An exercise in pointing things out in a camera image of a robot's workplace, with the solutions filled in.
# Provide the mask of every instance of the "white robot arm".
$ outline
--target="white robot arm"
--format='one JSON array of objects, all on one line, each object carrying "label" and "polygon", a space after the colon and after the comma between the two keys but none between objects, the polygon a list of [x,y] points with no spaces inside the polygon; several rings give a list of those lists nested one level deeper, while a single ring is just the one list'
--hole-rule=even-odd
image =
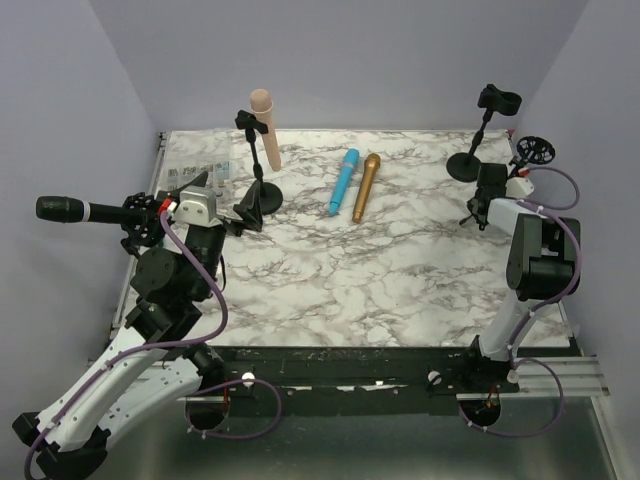
[{"label": "white robot arm", "polygon": [[[102,356],[62,397],[41,412],[20,415],[13,429],[40,452],[37,463],[51,480],[89,477],[107,451],[133,426],[168,402],[201,387],[224,382],[222,360],[204,341],[226,324],[227,309],[214,274],[227,232],[260,231],[260,185],[255,182],[234,211],[242,220],[216,215],[215,193],[203,188],[204,172],[191,184],[158,198],[138,194],[122,207],[89,204],[67,197],[38,199],[38,217],[57,222],[119,223],[128,233],[122,244],[138,257],[131,286],[139,297],[126,324]],[[183,253],[157,246],[169,229],[165,210],[189,226]],[[139,247],[148,247],[142,255]],[[212,292],[221,299],[223,321],[213,334],[182,341],[201,316],[194,302]],[[153,374],[135,388],[131,385],[171,348],[180,357],[166,370]]]},{"label": "white robot arm", "polygon": [[[482,356],[499,362],[509,360],[510,348],[516,356],[533,321],[526,323],[512,338],[516,328],[532,307],[554,297],[569,284],[576,260],[575,248],[562,228],[542,215],[541,208],[531,211],[515,199],[504,198],[506,184],[505,165],[482,164],[476,194],[467,203],[471,218],[481,230],[493,225],[512,236],[506,269],[511,290],[478,339]],[[580,224],[574,219],[562,221],[579,238]]]}]

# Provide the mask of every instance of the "white wall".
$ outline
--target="white wall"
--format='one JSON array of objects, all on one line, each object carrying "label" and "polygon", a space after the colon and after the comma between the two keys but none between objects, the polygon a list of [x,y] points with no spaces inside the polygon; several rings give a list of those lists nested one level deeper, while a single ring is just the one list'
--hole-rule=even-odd
[{"label": "white wall", "polygon": [[475,128],[487,83],[533,96],[587,3],[91,2],[163,130],[231,127],[255,88],[285,127]]},{"label": "white wall", "polygon": [[97,354],[127,256],[117,226],[38,220],[39,195],[120,203],[148,185],[157,136],[86,0],[10,0],[0,15],[0,477],[10,428]]},{"label": "white wall", "polygon": [[[518,133],[550,140],[555,166],[582,187],[571,215],[582,223],[585,265],[567,311],[602,362],[640,473],[639,21],[637,0],[591,0]],[[562,181],[541,186],[547,199],[570,197]]]}]

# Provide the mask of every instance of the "cable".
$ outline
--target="cable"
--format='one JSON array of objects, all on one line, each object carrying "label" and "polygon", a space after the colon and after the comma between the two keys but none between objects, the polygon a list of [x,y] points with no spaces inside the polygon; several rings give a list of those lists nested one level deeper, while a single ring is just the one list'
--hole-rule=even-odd
[{"label": "cable", "polygon": [[89,387],[91,387],[91,385],[93,385],[95,381],[98,380],[98,378],[100,378],[104,372],[111,369],[116,363],[118,363],[122,359],[128,357],[129,355],[133,355],[134,353],[153,350],[156,348],[164,350],[168,348],[187,347],[189,345],[207,342],[217,337],[218,335],[220,335],[222,331],[225,329],[225,327],[227,326],[227,323],[229,320],[229,309],[227,308],[227,303],[225,302],[224,297],[222,296],[222,292],[220,291],[220,288],[218,288],[218,285],[216,285],[215,280],[213,279],[211,274],[207,272],[206,268],[204,268],[204,266],[200,263],[200,261],[198,261],[195,255],[191,253],[189,248],[187,248],[187,246],[184,243],[182,243],[182,241],[173,232],[173,230],[171,230],[171,227],[169,226],[169,222],[167,221],[166,211],[160,214],[160,224],[162,225],[162,228],[164,229],[165,233],[169,236],[169,238],[171,238],[171,240],[173,240],[173,243],[176,244],[178,249],[180,249],[182,254],[187,258],[187,260],[189,260],[189,262],[198,271],[198,273],[202,275],[202,278],[204,278],[204,280],[207,282],[207,285],[209,285],[209,288],[211,288],[211,291],[218,299],[218,302],[220,304],[220,310],[222,312],[222,320],[220,321],[220,325],[213,332],[209,333],[208,335],[204,335],[202,337],[193,338],[191,340],[179,340],[179,341],[172,341],[172,342],[160,342],[160,343],[150,343],[150,344],[140,345],[139,347],[134,347],[134,348],[130,348],[129,350],[125,350],[124,352],[119,353],[118,355],[114,356],[110,360],[106,361],[104,364],[104,368],[96,371],[93,375],[91,375],[87,379],[87,381],[84,384],[80,386],[80,388],[78,388],[78,390],[76,390],[76,392],[71,396],[71,398],[69,398],[67,403],[65,403],[62,406],[60,411],[53,416],[53,418],[49,422],[49,425],[45,427],[45,429],[42,430],[42,432],[40,432],[40,435],[38,435],[35,441],[31,444],[31,447],[29,448],[29,452],[27,453],[27,458],[25,460],[25,465],[24,465],[24,476],[26,480],[46,480],[46,479],[36,479],[31,475],[31,462],[33,461],[33,457],[35,456],[38,447],[40,446],[42,441],[45,439],[45,437],[49,434],[49,432],[51,432],[51,430],[53,430],[53,428],[55,428],[59,424],[60,420],[62,419],[62,417],[65,416],[65,414],[69,411],[69,409],[73,405],[75,405],[75,403],[82,397],[82,395],[84,395],[84,393],[89,389]]},{"label": "cable", "polygon": [[571,210],[580,201],[580,187],[578,186],[578,183],[573,179],[573,177],[571,175],[569,175],[568,173],[563,172],[559,168],[547,167],[547,166],[543,166],[543,165],[536,166],[536,167],[527,167],[527,168],[529,170],[531,170],[532,172],[534,172],[536,170],[548,170],[550,172],[555,172],[555,173],[558,173],[558,174],[562,175],[564,178],[569,180],[569,182],[573,186],[573,190],[574,190],[574,192],[576,194],[576,197],[574,198],[573,202],[571,202],[571,204],[566,205],[566,206],[560,206],[560,207],[558,207],[556,205],[548,205],[548,204],[542,203],[542,202],[533,202],[531,200],[527,200],[527,202],[532,203],[534,205],[539,205],[539,206],[544,207],[544,208],[550,208],[551,210]]},{"label": "cable", "polygon": [[[539,167],[539,168],[550,169],[551,167]],[[577,200],[579,200],[579,198],[580,198],[579,189],[577,188],[577,184],[575,186],[576,186],[576,201],[572,204],[572,206],[575,206],[575,204],[577,203]],[[550,305],[552,303],[559,302],[563,297],[568,295],[573,290],[573,288],[576,286],[576,284],[578,283],[578,280],[580,279],[580,272],[582,270],[582,251],[580,250],[580,244],[578,243],[578,239],[573,234],[571,229],[567,226],[567,224],[564,223],[560,218],[558,218],[553,213],[550,213],[550,212],[546,211],[544,205],[536,204],[534,202],[524,201],[524,200],[519,200],[519,201],[517,201],[517,203],[519,205],[523,206],[524,208],[526,208],[527,210],[531,210],[534,213],[542,214],[544,212],[544,215],[546,217],[550,218],[551,220],[553,220],[554,222],[556,222],[558,224],[558,226],[564,231],[564,233],[569,237],[569,239],[571,240],[571,243],[573,245],[573,248],[576,251],[576,262],[575,262],[575,268],[574,268],[574,271],[573,271],[573,276],[571,277],[571,280],[569,281],[567,286],[560,293],[558,293],[557,295],[555,295],[555,296],[553,296],[553,297],[551,297],[551,298],[549,298],[547,300],[543,300],[542,302],[540,302],[540,303],[534,305],[533,307],[531,307],[531,309],[522,317],[520,322],[518,322],[518,325],[516,325],[516,328],[514,329],[514,331],[511,334],[511,336],[509,337],[509,341],[508,341],[508,344],[507,344],[507,352],[509,354],[509,362],[511,363],[511,366],[512,366],[512,368],[514,370],[516,370],[523,363],[536,363],[536,364],[540,365],[542,368],[544,368],[545,370],[547,370],[551,374],[551,376],[553,377],[553,379],[556,382],[556,385],[558,386],[558,395],[559,395],[559,399],[560,399],[560,405],[559,405],[558,410],[556,411],[553,419],[545,427],[542,427],[542,428],[540,428],[538,430],[535,430],[533,432],[528,432],[528,433],[503,432],[503,431],[500,431],[500,430],[494,430],[492,428],[483,427],[483,426],[480,426],[480,425],[478,425],[476,423],[473,423],[471,420],[469,420],[469,418],[464,413],[464,411],[462,410],[462,407],[460,405],[458,405],[458,410],[459,410],[460,415],[462,416],[462,418],[467,423],[467,426],[469,426],[470,428],[473,428],[475,430],[478,430],[478,431],[481,431],[481,432],[484,432],[484,433],[489,433],[491,435],[495,435],[495,436],[498,436],[498,437],[530,438],[530,437],[535,437],[535,436],[538,436],[538,435],[542,435],[543,433],[547,433],[549,430],[551,430],[552,428],[554,428],[558,424],[558,422],[560,421],[560,418],[562,417],[562,414],[564,413],[564,407],[566,405],[566,399],[565,399],[565,396],[564,396],[564,390],[562,388],[562,384],[560,382],[560,378],[551,369],[551,367],[549,365],[547,365],[546,363],[544,363],[544,362],[542,362],[542,361],[540,361],[538,359],[535,359],[535,358],[522,358],[522,359],[516,361],[514,356],[513,356],[513,345],[514,345],[516,339],[518,338],[518,335],[520,335],[520,333],[526,327],[527,323],[529,322],[529,320],[535,314],[536,311],[538,311],[541,308],[543,308],[543,307],[545,307],[547,305]]]},{"label": "cable", "polygon": [[223,438],[225,440],[253,440],[255,438],[261,437],[261,436],[269,433],[271,430],[276,428],[276,426],[280,422],[280,419],[282,418],[282,399],[280,398],[280,394],[278,393],[278,390],[276,389],[276,387],[274,387],[269,382],[266,382],[264,380],[260,380],[259,378],[253,378],[251,380],[244,380],[244,379],[230,380],[228,382],[221,383],[220,385],[216,385],[215,387],[210,387],[210,388],[205,388],[204,390],[200,390],[200,391],[194,393],[193,395],[203,395],[205,393],[214,392],[216,390],[221,390],[221,389],[224,389],[224,388],[227,388],[227,387],[232,387],[234,385],[240,385],[242,383],[247,383],[247,382],[258,383],[260,385],[264,385],[269,390],[271,390],[273,392],[273,394],[275,395],[275,397],[276,397],[276,402],[278,403],[278,408],[276,410],[275,416],[273,417],[273,420],[271,421],[271,423],[267,427],[263,428],[262,430],[260,430],[258,432],[248,433],[246,435],[229,435],[227,433],[218,433],[218,432],[211,432],[211,431],[207,431],[207,430],[199,430],[198,428],[193,426],[193,423],[191,423],[191,416],[190,416],[188,407],[185,406],[185,419],[187,421],[187,424],[189,425],[189,430],[188,431],[189,432],[194,431],[194,432],[200,433],[201,435],[204,435],[204,436],[207,436],[207,437]]},{"label": "cable", "polygon": [[565,399],[565,396],[564,396],[564,390],[562,388],[562,384],[560,383],[560,378],[558,377],[558,374],[556,372],[554,372],[549,365],[547,365],[544,362],[541,362],[540,360],[538,360],[536,358],[523,358],[518,362],[518,365],[521,365],[521,364],[527,363],[527,362],[537,363],[542,368],[547,370],[551,374],[553,379],[555,380],[556,385],[558,386],[560,405],[558,406],[558,410],[556,411],[556,414],[554,415],[553,419],[547,424],[547,426],[542,427],[539,430],[535,430],[533,432],[526,432],[526,433],[502,432],[500,430],[494,430],[492,428],[483,427],[483,426],[478,425],[477,423],[473,423],[471,420],[469,420],[469,417],[467,417],[467,414],[464,413],[464,410],[462,409],[462,406],[458,404],[458,411],[460,412],[460,415],[462,416],[462,419],[466,422],[468,427],[473,428],[474,430],[478,430],[479,432],[488,433],[490,435],[495,435],[496,437],[531,438],[531,437],[536,437],[538,435],[542,435],[543,433],[547,433],[549,430],[551,430],[552,428],[554,428],[558,424],[558,422],[560,421],[560,418],[562,417],[562,412],[564,410],[564,407],[566,405],[566,399]]}]

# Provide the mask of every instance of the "marble surface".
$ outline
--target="marble surface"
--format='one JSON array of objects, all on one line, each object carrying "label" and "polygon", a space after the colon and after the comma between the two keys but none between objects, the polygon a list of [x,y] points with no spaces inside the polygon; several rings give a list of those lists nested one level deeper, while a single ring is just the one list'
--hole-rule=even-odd
[{"label": "marble surface", "polygon": [[[224,248],[230,309],[221,345],[466,346],[491,322],[507,292],[504,275],[510,240],[468,222],[474,184],[451,179],[446,159],[464,151],[473,132],[278,132],[283,169],[274,173],[262,150],[266,179],[285,203],[265,218],[262,233],[228,237]],[[348,148],[361,160],[382,157],[361,224],[351,214],[362,176],[357,169],[340,211],[327,205]],[[172,132],[159,187],[169,168],[192,172],[212,159],[232,159],[233,194],[219,212],[233,215],[252,182],[251,155],[238,131]],[[483,161],[506,162],[504,131],[488,132],[478,149]],[[178,228],[182,238],[186,230]],[[129,292],[124,312],[135,302]],[[213,300],[189,337],[213,330],[220,313]],[[550,307],[523,345],[567,345],[557,306]]]}]

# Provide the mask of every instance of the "black microphone stand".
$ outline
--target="black microphone stand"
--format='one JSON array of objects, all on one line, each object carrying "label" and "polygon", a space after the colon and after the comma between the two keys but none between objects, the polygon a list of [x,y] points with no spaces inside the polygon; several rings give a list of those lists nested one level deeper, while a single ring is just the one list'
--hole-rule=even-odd
[{"label": "black microphone stand", "polygon": [[459,182],[471,183],[478,179],[480,170],[480,159],[475,156],[477,148],[484,138],[484,129],[491,121],[494,112],[498,112],[506,117],[511,117],[518,113],[522,97],[517,93],[503,92],[495,85],[487,85],[480,93],[478,107],[485,108],[482,116],[482,126],[473,136],[471,148],[467,153],[456,153],[447,161],[447,172]]},{"label": "black microphone stand", "polygon": [[262,166],[258,162],[258,151],[256,150],[256,130],[260,134],[269,132],[269,127],[264,123],[259,122],[255,115],[240,110],[236,117],[236,127],[238,130],[244,130],[245,138],[251,146],[251,156],[253,157],[253,176],[260,182],[260,206],[262,207],[262,213],[270,215],[278,211],[282,206],[283,196],[282,190],[280,190],[273,183],[265,182],[263,180],[264,172]]}]

